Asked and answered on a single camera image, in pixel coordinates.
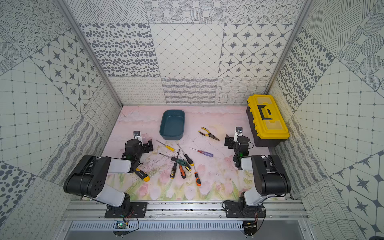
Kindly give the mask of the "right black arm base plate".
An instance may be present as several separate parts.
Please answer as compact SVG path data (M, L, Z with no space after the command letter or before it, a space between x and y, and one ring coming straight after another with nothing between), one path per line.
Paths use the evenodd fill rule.
M243 202L226 200L222 202L227 218L264 218L266 209L263 205L248 206Z

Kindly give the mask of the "small yellow handle screwdriver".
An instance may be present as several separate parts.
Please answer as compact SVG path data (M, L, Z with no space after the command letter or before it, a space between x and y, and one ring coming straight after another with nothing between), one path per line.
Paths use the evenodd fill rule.
M164 147L166 147L168 150L170 150L170 151L172 151L172 152L174 152L175 151L175 149L174 148L172 148L171 146L169 146L169 145L167 145L167 144L165 144L165 143L162 143L162 142L160 142L159 140L156 140L158 143L160 143L161 145L163 145Z

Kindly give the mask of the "green black handle screwdriver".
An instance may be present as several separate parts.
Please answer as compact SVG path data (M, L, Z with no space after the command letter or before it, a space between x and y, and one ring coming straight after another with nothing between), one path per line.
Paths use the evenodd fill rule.
M178 159L176 157L170 157L170 156L167 156L167 155L164 155L164 154L161 154L161 153L160 153L160 155L163 155L163 156L171 159L171 161L173 161L173 162L175 162L175 163L177 163L177 164L179 164L181 166L185 166L186 170L189 171L189 172L192 170L191 166L186 161L184 161L182 159Z

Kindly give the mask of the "orange black handle screwdriver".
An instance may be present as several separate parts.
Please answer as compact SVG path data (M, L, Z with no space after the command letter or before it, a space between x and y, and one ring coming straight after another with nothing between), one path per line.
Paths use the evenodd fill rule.
M195 174L196 184L197 184L198 187L200 187L200 186L201 186L201 180L200 180L200 177L199 177L199 174L198 174L198 172L197 172L197 170L196 170L195 165L193 165L193 168L194 168L194 174Z

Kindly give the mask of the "black yellow tip screwdriver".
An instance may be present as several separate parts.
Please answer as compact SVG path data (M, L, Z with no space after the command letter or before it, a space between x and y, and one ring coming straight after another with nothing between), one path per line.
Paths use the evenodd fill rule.
M182 151L182 153L184 154L184 157L187 159L187 162L191 165L191 166L194 166L194 162L193 160L184 152L184 150L181 148L181 146L179 144L177 144L178 147L180 148L180 150Z

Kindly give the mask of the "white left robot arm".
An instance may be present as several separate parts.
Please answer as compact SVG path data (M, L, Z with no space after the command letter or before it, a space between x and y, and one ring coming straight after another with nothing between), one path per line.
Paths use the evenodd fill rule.
M143 154L152 152L153 141L143 143L140 137L125 143L121 158L85 155L64 183L64 192L83 196L104 203L112 208L130 208L130 196L109 186L107 176L111 174L135 174L145 182L148 174L139 169Z

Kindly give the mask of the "black yellow collar screwdriver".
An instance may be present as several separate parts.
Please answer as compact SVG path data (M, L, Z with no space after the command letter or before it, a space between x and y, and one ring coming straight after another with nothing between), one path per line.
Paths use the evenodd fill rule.
M174 162L174 165L171 169L171 174L170 174L170 178L171 179L174 179L175 178L175 175L176 175L176 170L177 170L177 166L178 166L178 163L177 162Z

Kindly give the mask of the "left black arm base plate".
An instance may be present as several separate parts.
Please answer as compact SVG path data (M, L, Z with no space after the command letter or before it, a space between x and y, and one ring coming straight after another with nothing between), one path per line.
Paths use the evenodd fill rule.
M133 218L142 219L145 217L147 206L147 202L124 202L120 207L107 205L104 217L106 219L122 219L131 216Z

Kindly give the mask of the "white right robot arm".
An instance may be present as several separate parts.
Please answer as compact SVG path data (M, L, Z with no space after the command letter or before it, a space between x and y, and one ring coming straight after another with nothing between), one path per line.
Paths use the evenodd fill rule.
M249 153L251 140L240 134L225 137L225 146L234 150L233 162L237 169L249 171L254 176L254 187L240 196L240 205L256 207L266 199L284 197L291 192L291 182L277 155L253 155Z

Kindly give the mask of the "teal plastic storage box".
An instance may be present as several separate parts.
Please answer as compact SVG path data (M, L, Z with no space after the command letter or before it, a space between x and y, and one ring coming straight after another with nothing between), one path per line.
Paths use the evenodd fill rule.
M182 110L166 110L160 126L161 137L167 141L180 140L184 134L185 116Z

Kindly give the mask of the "orange handle short screwdriver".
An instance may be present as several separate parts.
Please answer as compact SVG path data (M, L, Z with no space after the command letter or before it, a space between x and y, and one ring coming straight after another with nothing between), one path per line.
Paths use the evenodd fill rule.
M186 173L185 173L185 171L183 169L183 164L181 164L184 161L182 159L180 159L179 157L177 157L177 159L179 160L179 169L181 171L181 176L182 176L183 179L185 179L186 178Z

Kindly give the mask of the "purple clear handle screwdriver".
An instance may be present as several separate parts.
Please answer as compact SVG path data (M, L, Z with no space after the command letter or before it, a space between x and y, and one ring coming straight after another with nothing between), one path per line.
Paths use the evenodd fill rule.
M214 155L209 153L209 152L206 152L206 151L203 151L203 150L194 149L194 148L190 148L190 149L192 149L192 150L194 150L194 151L196 151L196 152L198 152L200 154L203 154L204 156L207 156L207 157L210 157L210 158L214 157Z

